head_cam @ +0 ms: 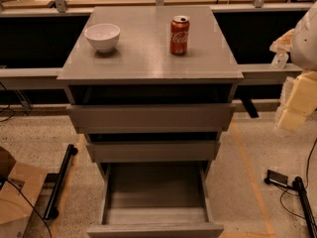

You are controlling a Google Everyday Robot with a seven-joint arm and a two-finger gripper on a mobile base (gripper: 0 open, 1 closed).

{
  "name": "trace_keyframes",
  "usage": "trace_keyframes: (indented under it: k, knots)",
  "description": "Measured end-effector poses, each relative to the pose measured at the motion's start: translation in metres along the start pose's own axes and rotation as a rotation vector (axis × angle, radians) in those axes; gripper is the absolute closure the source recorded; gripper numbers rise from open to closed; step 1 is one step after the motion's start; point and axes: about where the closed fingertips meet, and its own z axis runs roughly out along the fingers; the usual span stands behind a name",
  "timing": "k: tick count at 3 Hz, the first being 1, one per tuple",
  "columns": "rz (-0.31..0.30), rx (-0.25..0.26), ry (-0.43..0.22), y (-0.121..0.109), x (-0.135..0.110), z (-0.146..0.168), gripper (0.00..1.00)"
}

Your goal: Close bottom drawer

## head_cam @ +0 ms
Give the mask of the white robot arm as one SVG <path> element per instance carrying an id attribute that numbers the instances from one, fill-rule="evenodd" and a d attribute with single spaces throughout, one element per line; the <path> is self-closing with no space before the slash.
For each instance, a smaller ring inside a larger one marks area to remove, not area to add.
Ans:
<path id="1" fill-rule="evenodd" d="M 291 62 L 302 69 L 296 78 L 286 79 L 275 116 L 277 128 L 294 131 L 317 108 L 317 2 L 269 49 L 290 53 Z"/>

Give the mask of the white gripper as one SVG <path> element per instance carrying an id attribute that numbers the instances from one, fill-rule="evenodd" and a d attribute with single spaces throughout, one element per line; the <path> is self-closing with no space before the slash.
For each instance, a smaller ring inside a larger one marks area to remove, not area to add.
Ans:
<path id="1" fill-rule="evenodd" d="M 286 80 L 290 91 L 284 109 L 276 111 L 276 126 L 287 131 L 301 127 L 306 117 L 317 108 L 317 71 L 305 70 L 296 78 Z"/>

